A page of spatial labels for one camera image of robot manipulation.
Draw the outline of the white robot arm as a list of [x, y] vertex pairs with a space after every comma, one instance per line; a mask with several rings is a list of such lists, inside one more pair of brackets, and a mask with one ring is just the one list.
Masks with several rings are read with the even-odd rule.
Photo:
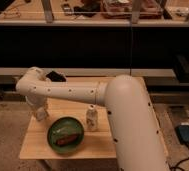
[[33, 107], [40, 107], [45, 97], [105, 107], [120, 171], [170, 171], [148, 92], [136, 78], [49, 82], [42, 69], [31, 67], [17, 82], [16, 91]]

